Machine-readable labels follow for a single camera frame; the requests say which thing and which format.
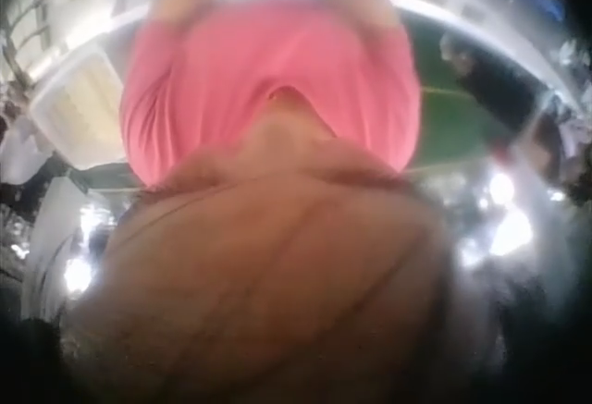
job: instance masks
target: person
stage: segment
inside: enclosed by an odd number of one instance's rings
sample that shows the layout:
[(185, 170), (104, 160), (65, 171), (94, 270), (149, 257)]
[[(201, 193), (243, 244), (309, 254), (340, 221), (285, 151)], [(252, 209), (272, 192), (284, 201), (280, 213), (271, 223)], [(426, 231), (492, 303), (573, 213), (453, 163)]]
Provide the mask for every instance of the person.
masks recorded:
[(61, 324), (99, 400), (466, 386), (480, 333), (454, 299), (448, 233), (400, 180), (420, 87), (389, 0), (157, 0), (121, 109), (147, 189)]
[(24, 97), (11, 92), (0, 101), (0, 183), (30, 181), (52, 156), (47, 141), (26, 116)]
[(451, 34), (442, 37), (440, 50), (460, 86), (507, 129), (507, 139), (518, 143), (533, 168), (547, 181), (560, 182), (561, 132), (551, 113), (536, 116), (537, 85), (487, 51)]

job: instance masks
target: pink t-shirt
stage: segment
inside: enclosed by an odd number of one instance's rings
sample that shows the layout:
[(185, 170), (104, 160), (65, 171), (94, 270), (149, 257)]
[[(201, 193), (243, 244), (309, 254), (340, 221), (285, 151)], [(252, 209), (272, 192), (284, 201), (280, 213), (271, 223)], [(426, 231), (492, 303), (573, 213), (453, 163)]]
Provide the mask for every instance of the pink t-shirt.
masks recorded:
[(142, 29), (122, 101), (131, 168), (158, 183), (200, 147), (240, 139), (282, 88), (395, 170), (413, 157), (420, 87), (405, 29), (362, 39), (328, 8), (274, 0), (220, 7), (189, 31)]

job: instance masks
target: dark clothing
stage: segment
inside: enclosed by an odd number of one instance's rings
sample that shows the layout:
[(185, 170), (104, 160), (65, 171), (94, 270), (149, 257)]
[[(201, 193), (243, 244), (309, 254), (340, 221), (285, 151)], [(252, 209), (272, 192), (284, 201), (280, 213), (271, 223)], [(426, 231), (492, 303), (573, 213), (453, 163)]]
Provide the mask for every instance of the dark clothing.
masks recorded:
[[(518, 76), (512, 69), (487, 53), (474, 52), (475, 66), (459, 84), (468, 91), (509, 133), (509, 141), (515, 140), (533, 119), (537, 107), (537, 82)], [(563, 145), (559, 127), (551, 114), (544, 114), (539, 121), (535, 140), (551, 154), (551, 162), (545, 176), (556, 179), (561, 172)]]

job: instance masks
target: white plastic bin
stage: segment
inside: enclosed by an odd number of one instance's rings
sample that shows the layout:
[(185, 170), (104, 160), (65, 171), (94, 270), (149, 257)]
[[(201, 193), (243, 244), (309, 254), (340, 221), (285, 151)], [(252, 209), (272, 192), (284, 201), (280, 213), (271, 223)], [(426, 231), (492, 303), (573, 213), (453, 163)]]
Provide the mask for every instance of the white plastic bin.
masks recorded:
[(106, 53), (98, 46), (85, 46), (42, 84), (31, 102), (31, 119), (78, 170), (122, 162), (122, 92)]

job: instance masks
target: person in black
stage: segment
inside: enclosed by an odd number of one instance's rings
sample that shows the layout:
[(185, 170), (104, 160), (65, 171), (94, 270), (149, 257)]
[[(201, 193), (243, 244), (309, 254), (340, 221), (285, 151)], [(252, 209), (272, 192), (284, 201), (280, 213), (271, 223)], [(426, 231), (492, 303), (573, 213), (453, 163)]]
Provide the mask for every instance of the person in black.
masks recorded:
[(563, 154), (559, 127), (552, 113), (537, 113), (541, 84), (521, 75), (485, 49), (446, 34), (440, 43), (442, 58), (454, 70), (458, 83), (507, 131), (500, 141), (519, 141), (533, 166), (550, 181), (561, 176)]

